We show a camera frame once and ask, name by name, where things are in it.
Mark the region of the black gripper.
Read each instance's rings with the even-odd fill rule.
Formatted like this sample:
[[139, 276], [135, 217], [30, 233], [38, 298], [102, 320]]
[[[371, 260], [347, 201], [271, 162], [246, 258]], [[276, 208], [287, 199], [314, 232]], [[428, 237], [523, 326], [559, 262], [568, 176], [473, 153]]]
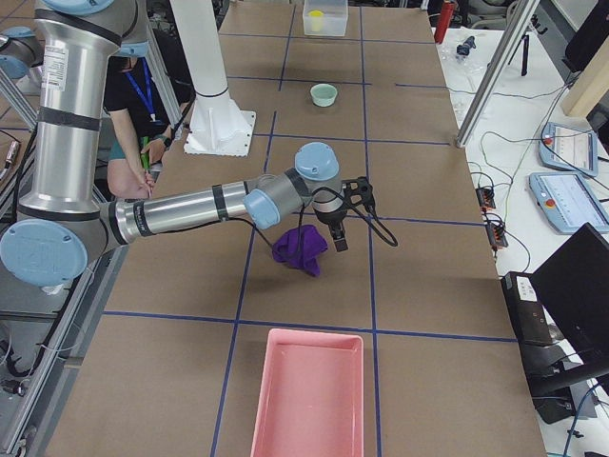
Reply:
[[335, 249], [338, 252], [348, 250], [343, 220], [347, 215], [345, 209], [335, 209], [330, 212], [315, 210], [318, 220], [329, 228]]

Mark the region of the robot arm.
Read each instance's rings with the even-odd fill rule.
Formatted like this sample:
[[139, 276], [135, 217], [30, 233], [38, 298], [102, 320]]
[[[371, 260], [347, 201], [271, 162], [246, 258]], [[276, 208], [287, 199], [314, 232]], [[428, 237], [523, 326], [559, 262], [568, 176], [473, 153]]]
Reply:
[[332, 148], [301, 147], [291, 169], [202, 191], [154, 198], [154, 168], [175, 139], [164, 94], [194, 105], [190, 153], [242, 156], [255, 115], [231, 99], [213, 9], [174, 6], [198, 37], [160, 42], [142, 1], [40, 1], [46, 45], [30, 191], [1, 237], [1, 260], [19, 280], [49, 287], [141, 237], [196, 229], [239, 215], [267, 229], [313, 207], [346, 249], [345, 183]]

